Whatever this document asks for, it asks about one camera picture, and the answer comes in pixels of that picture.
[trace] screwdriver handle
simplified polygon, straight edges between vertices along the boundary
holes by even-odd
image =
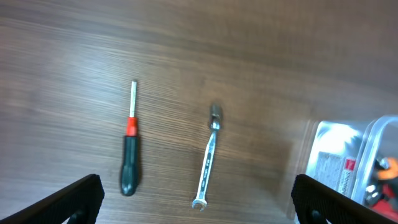
[[[124,162],[122,165],[120,186],[121,192],[125,196],[132,196],[136,192],[138,185],[138,165],[137,165],[138,137],[124,137]]]

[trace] transparent bin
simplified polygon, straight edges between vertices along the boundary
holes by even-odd
[[[384,196],[378,197],[384,200],[383,203],[390,204],[390,208],[384,205],[384,208],[376,209],[374,204],[368,203],[372,202],[369,198],[384,195],[385,185],[392,186],[390,180],[379,180],[377,171],[380,166],[376,159],[398,159],[397,115],[383,116],[373,121],[312,123],[308,126],[301,153],[302,170],[298,170],[298,173],[305,173],[355,202],[398,222],[398,200],[394,204],[393,200],[385,201]],[[396,180],[398,192],[398,169]]]

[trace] open end of wrench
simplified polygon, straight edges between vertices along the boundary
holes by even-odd
[[[202,212],[207,206],[207,202],[203,199],[195,199],[192,202],[192,208],[200,208],[200,211]]]

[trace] flex-head socket wrench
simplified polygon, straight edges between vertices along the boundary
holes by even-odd
[[[207,143],[205,158],[203,160],[203,165],[201,167],[200,181],[198,187],[198,193],[196,198],[192,202],[192,208],[195,208],[196,205],[201,205],[200,211],[203,211],[207,202],[205,200],[207,185],[209,183],[210,170],[211,165],[213,163],[214,152],[216,149],[216,139],[217,132],[221,128],[221,107],[213,104],[210,107],[210,130],[211,136],[209,142]]]

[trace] black object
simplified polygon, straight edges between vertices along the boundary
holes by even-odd
[[[301,224],[396,224],[304,174],[296,176],[292,199]]]
[[[124,158],[120,172],[121,192],[125,196],[132,196],[138,186],[138,137],[124,137]]]
[[[0,224],[92,224],[100,210],[104,190],[100,177],[90,174],[45,199],[3,219]]]

